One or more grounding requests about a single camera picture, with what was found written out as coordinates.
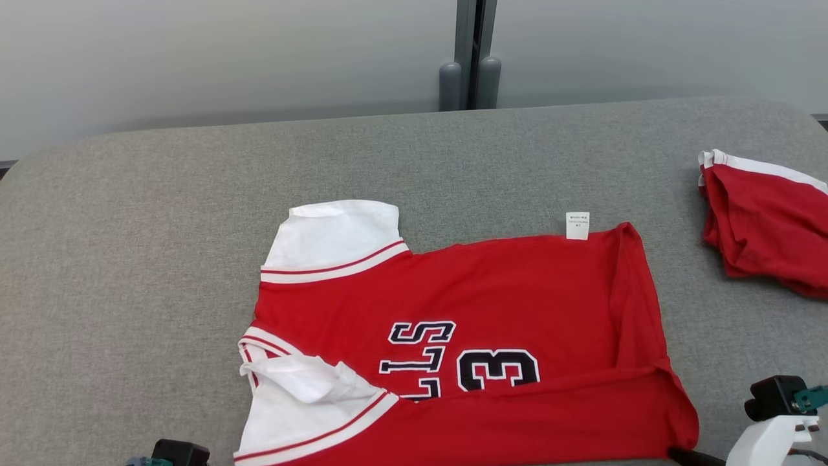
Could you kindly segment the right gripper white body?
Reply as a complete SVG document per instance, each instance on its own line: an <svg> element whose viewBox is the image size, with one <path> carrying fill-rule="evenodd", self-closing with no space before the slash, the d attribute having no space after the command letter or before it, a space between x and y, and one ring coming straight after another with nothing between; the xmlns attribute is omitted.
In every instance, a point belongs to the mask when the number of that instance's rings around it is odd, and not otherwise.
<svg viewBox="0 0 828 466"><path fill-rule="evenodd" d="M727 465L783 465L795 443L808 443L819 427L819 416L781 415L745 428L728 456Z"/></svg>

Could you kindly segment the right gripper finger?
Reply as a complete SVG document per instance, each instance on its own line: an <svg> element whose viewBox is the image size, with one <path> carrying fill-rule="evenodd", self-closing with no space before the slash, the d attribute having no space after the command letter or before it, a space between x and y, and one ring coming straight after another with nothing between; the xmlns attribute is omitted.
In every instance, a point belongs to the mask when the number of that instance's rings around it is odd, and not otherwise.
<svg viewBox="0 0 828 466"><path fill-rule="evenodd" d="M725 466L725 460L692 449L671 447L668 456L681 466Z"/></svg>

